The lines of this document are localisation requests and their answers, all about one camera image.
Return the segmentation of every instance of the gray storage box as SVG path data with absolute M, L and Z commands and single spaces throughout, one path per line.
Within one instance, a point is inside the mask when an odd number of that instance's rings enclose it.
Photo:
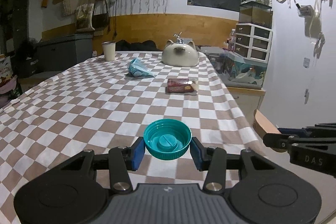
M 92 57 L 92 35 L 74 34 L 43 41 L 37 45 L 43 71 L 64 71 Z

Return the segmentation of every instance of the brown and white checkered cloth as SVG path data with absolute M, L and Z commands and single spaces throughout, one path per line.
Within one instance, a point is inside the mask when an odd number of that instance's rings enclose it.
M 127 75 L 128 63 L 138 57 L 156 76 Z M 168 78 L 198 78 L 197 96 L 166 94 Z M 170 118 L 184 122 L 204 146 L 239 154 L 261 146 L 232 95 L 204 54 L 194 68 L 161 63 L 161 53 L 120 53 L 114 62 L 92 58 L 42 82 L 0 110 L 0 223 L 19 223 L 13 207 L 17 190 L 67 158 L 90 148 L 107 153 L 130 146 L 148 124 Z M 227 187 L 238 173 L 227 172 Z M 162 161 L 146 152 L 137 183 L 199 183 L 206 172 L 196 170 L 190 152 Z M 97 181 L 109 186 L 108 171 Z

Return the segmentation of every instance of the faucet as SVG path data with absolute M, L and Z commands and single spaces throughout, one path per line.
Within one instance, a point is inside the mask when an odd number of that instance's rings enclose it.
M 177 44 L 183 44 L 183 39 L 180 38 L 182 32 L 180 32 L 179 34 L 174 34 L 174 37 L 176 37 L 176 43 Z

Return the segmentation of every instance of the wooden wall panel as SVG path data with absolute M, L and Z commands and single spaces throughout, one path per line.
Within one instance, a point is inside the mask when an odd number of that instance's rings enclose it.
M 210 45 L 222 47 L 231 29 L 237 21 L 216 17 L 180 15 L 180 14 L 143 14 L 125 15 L 117 17 L 117 37 L 113 39 L 113 18 L 111 18 L 111 32 L 94 37 L 93 48 L 98 54 L 102 53 L 102 42 L 126 40 L 143 42 L 153 40 L 157 47 L 164 49 L 168 39 L 174 40 L 175 33 L 182 32 L 182 37 L 192 38 L 196 45 Z M 44 40 L 63 35 L 74 34 L 74 24 L 58 27 L 42 33 Z

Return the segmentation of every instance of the gray ribbed panel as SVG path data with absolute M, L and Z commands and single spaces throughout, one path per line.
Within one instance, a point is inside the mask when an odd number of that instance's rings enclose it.
M 92 224 L 246 224 L 219 196 L 198 184 L 139 184 L 130 195 L 114 197 Z

